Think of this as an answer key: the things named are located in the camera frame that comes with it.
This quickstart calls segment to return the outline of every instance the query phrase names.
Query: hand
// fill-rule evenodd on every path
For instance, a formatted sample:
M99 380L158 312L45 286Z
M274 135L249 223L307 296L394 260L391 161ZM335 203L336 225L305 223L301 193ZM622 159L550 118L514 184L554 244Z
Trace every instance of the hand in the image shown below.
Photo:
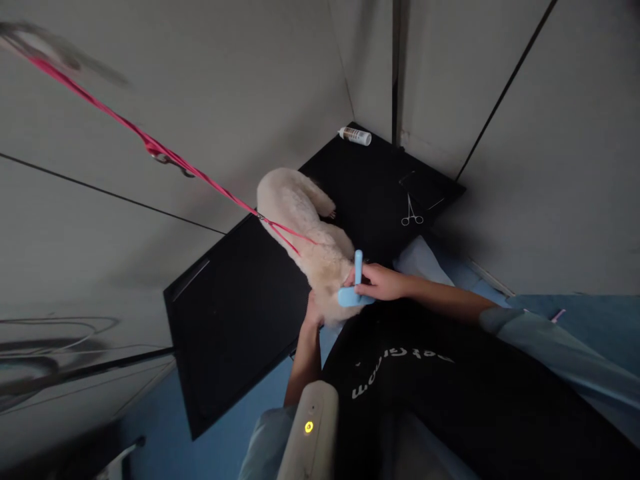
M303 324L320 328L324 322L325 319L322 316L322 313L320 313L320 309L315 304L315 292L311 290L309 292L309 300L307 302L307 314L305 315Z
M384 268L377 263L363 263L362 274L371 282L370 285L361 283L355 286L358 295L368 295L378 300L396 300L407 294L411 278L408 275ZM345 282L346 287L353 285L355 281L355 267Z

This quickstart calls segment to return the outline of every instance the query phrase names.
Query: light blue sleeve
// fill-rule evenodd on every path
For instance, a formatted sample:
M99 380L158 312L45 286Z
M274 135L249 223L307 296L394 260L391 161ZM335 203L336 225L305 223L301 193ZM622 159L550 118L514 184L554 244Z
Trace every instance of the light blue sleeve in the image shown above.
M640 379L549 320L492 308L480 326L546 365L640 448Z
M297 405L267 410L255 424L239 480L275 480L285 454Z

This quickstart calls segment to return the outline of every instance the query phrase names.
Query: dog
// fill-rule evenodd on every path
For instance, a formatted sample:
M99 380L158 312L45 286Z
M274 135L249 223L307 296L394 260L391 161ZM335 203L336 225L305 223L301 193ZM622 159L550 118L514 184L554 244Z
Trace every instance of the dog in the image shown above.
M288 168L266 174L260 180L257 196L260 214L316 242L314 245L309 240L280 231L298 250L298 255L263 223L307 276L325 325L338 326L358 314L362 306L341 307L338 303L338 290L353 268L355 251L344 230L320 220L320 217L335 218L333 200L310 178Z

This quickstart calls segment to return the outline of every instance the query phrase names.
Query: blue grooming brush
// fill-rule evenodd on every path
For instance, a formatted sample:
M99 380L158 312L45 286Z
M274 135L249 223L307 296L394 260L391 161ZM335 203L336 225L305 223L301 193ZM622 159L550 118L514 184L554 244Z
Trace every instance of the blue grooming brush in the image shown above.
M362 283L362 250L355 251L355 284ZM338 303L341 307L356 307L370 305L375 299L366 295L358 295L353 287L342 287L338 290Z

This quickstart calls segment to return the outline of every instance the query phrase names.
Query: black t-shirt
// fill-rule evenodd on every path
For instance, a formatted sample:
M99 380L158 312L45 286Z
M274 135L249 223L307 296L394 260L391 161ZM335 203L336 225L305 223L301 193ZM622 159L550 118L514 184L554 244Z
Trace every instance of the black t-shirt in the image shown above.
M340 398L335 478L376 478L379 420L410 411L482 478L638 478L638 450L540 362L410 300L349 320L323 380Z

